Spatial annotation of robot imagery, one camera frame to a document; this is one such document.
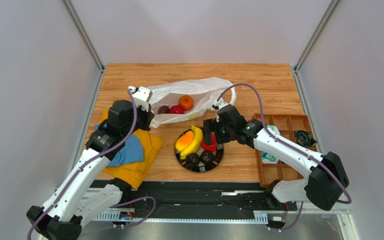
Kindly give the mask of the red apple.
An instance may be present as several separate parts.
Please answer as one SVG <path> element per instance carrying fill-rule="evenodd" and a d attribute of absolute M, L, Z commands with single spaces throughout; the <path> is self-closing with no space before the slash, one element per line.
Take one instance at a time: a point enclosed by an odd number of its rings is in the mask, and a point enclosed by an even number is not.
<path fill-rule="evenodd" d="M 215 152 L 218 147 L 216 136 L 212 134 L 210 136 L 210 139 L 211 139 L 211 144 L 205 144 L 204 141 L 202 140 L 200 143 L 200 146 L 204 151 Z"/>
<path fill-rule="evenodd" d="M 180 105 L 173 105 L 169 108 L 169 114 L 177 114 L 177 115 L 183 115 L 185 113 L 185 110 Z"/>

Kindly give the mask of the white plastic bag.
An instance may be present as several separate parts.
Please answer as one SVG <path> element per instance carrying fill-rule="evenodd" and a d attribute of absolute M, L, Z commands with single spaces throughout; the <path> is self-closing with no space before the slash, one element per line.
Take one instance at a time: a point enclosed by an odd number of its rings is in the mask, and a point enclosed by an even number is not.
<path fill-rule="evenodd" d="M 192 119 L 199 118 L 205 114 L 207 110 L 213 111 L 213 106 L 222 103 L 222 92 L 231 91 L 231 99 L 229 104 L 233 105 L 236 101 L 237 94 L 235 88 L 230 88 L 233 84 L 226 79 L 219 77 L 210 77 L 198 80 L 181 80 L 168 84 L 150 86 L 152 91 L 149 104 L 152 112 L 155 113 L 151 120 L 150 126 L 158 128 L 161 125 L 182 123 Z M 178 104 L 180 97 L 190 96 L 194 100 L 194 106 L 191 110 L 186 110 L 184 114 L 159 114 L 158 110 L 162 106 L 174 106 Z"/>

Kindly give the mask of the orange toy pumpkin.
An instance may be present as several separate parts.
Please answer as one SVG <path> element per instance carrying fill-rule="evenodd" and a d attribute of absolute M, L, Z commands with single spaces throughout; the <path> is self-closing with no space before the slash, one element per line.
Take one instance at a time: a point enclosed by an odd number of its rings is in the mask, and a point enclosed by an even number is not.
<path fill-rule="evenodd" d="M 189 95 L 183 95 L 178 99 L 178 105 L 183 108 L 184 111 L 191 110 L 194 105 L 194 99 Z"/>

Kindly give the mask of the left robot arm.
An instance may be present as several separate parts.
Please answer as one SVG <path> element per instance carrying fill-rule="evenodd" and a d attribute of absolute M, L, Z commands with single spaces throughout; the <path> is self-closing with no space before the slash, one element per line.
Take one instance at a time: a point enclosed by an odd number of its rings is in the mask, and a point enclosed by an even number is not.
<path fill-rule="evenodd" d="M 42 205 L 33 205 L 27 211 L 30 231 L 49 240 L 76 240 L 93 218 L 118 204 L 131 189 L 137 189 L 155 158 L 155 148 L 144 152 L 138 138 L 148 135 L 153 117 L 145 100 L 115 101 L 62 185 Z M 82 201 L 106 167 L 115 169 L 114 178 L 100 192 Z"/>

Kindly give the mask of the dark purple fruit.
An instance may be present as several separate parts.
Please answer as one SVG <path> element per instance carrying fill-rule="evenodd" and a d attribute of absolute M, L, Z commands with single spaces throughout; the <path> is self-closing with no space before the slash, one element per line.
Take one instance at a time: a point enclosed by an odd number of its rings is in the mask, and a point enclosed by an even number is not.
<path fill-rule="evenodd" d="M 163 105 L 161 106 L 158 111 L 157 111 L 157 114 L 158 115 L 162 115 L 162 114 L 169 114 L 170 113 L 170 107 L 167 106 L 167 105 Z"/>

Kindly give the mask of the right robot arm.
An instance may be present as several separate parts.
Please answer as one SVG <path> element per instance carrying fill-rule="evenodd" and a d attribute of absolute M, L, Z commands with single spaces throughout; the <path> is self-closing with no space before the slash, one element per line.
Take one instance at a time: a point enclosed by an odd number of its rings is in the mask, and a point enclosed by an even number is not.
<path fill-rule="evenodd" d="M 350 204 L 352 199 L 346 188 L 349 179 L 341 158 L 334 152 L 322 154 L 300 146 L 276 133 L 260 120 L 246 120 L 231 104 L 221 107 L 217 117 L 203 121 L 203 140 L 218 144 L 236 141 L 257 151 L 277 157 L 294 168 L 302 179 L 275 180 L 266 194 L 277 202 L 310 202 L 324 211 L 330 211 L 336 203 Z"/>

